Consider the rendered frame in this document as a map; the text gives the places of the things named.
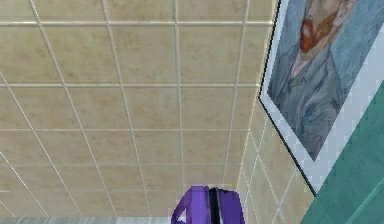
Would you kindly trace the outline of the purple backpack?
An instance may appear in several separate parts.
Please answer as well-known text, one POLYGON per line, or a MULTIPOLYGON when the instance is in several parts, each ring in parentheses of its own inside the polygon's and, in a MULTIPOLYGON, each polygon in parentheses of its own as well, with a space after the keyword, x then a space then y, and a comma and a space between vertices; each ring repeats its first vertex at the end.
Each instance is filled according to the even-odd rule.
POLYGON ((245 224, 239 194, 191 186, 174 209, 170 224, 245 224))

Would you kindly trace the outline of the framed portrait painting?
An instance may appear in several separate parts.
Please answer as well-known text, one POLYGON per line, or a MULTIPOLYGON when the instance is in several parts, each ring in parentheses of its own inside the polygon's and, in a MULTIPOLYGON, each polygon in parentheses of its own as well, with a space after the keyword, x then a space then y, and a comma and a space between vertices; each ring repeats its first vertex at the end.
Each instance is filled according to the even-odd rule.
POLYGON ((384 82, 384 0, 278 0, 259 99, 313 193, 384 82))

